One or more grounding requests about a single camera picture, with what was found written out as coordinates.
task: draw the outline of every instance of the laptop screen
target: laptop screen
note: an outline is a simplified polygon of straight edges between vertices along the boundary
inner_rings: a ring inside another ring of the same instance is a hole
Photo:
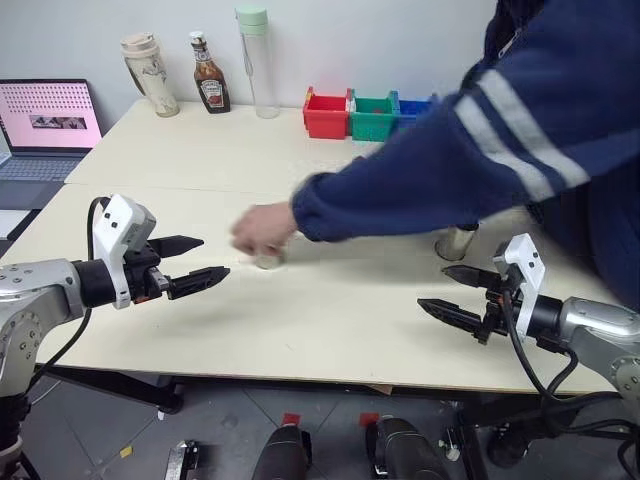
[[[84,80],[0,80],[0,127],[14,152],[87,152],[102,138]]]

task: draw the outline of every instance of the sweater sleeve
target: sweater sleeve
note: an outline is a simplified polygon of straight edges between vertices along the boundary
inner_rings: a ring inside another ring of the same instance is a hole
[[[472,223],[640,153],[640,4],[550,1],[476,85],[294,195],[311,240]]]

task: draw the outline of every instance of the red tag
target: red tag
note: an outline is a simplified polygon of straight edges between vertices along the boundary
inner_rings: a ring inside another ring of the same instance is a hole
[[[370,423],[376,423],[380,419],[380,414],[373,413],[361,413],[360,414],[360,426],[366,427]]]
[[[282,416],[282,423],[280,425],[300,425],[300,415],[297,413],[286,413]]]

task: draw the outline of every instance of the hand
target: hand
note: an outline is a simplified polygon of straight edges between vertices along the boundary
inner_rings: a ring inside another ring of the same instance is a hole
[[[279,255],[297,229],[288,202],[253,206],[231,229],[233,246],[247,255]]]

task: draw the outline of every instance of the white stripe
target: white stripe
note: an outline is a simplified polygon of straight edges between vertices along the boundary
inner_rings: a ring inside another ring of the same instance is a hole
[[[470,96],[462,98],[456,105],[455,112],[482,154],[495,163],[513,170],[532,200],[541,201],[554,195],[553,188],[540,170],[516,157],[502,143],[473,98]]]
[[[500,73],[487,71],[478,85],[520,143],[532,156],[558,172],[568,188],[589,181],[589,174],[584,168],[551,143],[527,106]]]

